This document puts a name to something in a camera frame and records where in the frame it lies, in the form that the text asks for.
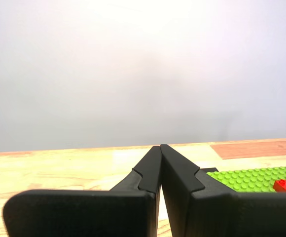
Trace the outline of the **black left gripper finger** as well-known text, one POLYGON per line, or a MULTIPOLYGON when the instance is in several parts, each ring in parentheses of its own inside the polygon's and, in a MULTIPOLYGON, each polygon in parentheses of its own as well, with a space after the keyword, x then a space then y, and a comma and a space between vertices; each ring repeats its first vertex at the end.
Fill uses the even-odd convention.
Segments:
POLYGON ((161 149, 152 147, 108 191, 28 190, 11 197, 2 216, 11 237, 154 237, 161 149))
POLYGON ((161 145, 162 189, 175 237, 286 237, 286 193, 240 193, 161 145))

